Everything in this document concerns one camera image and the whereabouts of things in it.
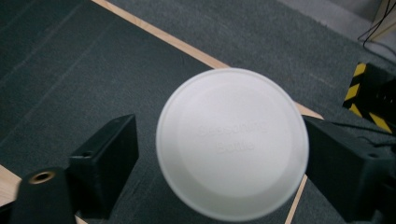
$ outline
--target hazard tape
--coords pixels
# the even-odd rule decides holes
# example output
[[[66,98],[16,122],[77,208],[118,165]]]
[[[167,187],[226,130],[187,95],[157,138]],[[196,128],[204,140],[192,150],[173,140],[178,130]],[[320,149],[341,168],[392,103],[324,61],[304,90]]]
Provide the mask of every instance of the hazard tape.
[[[355,115],[370,120],[376,126],[386,130],[389,133],[396,133],[396,127],[388,123],[385,119],[381,118],[377,114],[366,110],[363,106],[360,106],[357,98],[361,88],[361,81],[364,77],[364,73],[367,70],[367,64],[359,63],[355,69],[352,81],[349,85],[349,89],[346,93],[346,98],[343,103],[343,107],[352,111]]]

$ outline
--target wooden edge strip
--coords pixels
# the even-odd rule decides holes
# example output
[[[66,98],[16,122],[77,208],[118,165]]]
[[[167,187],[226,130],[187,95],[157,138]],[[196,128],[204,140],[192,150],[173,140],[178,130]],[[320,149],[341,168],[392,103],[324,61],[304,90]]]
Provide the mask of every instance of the wooden edge strip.
[[[107,10],[113,12],[114,14],[120,16],[121,18],[127,20],[128,22],[140,27],[141,29],[149,32],[150,34],[157,36],[161,40],[165,41],[166,43],[172,45],[173,47],[180,49],[181,51],[189,54],[193,58],[197,59],[198,61],[207,64],[213,68],[226,68],[230,67],[229,65],[222,63],[221,61],[213,58],[212,56],[194,48],[193,46],[175,38],[172,35],[158,29],[157,27],[149,24],[148,22],[142,21],[141,19],[137,18],[136,16],[132,15],[131,13],[114,6],[113,4],[105,1],[105,0],[92,0],[94,3],[98,4],[101,7],[106,8]]]
[[[17,198],[18,185],[21,179],[0,165],[0,206],[11,203]],[[84,220],[76,217],[77,224],[87,224]]]
[[[294,201],[293,201],[293,204],[291,205],[291,208],[289,210],[289,214],[288,214],[288,217],[286,218],[285,224],[290,224],[291,221],[293,220],[294,213],[297,210],[298,202],[300,201],[301,195],[303,194],[303,190],[304,190],[304,187],[305,187],[306,179],[307,179],[307,176],[304,175],[303,176],[303,180],[301,181],[300,187],[297,190],[296,196],[294,197]]]

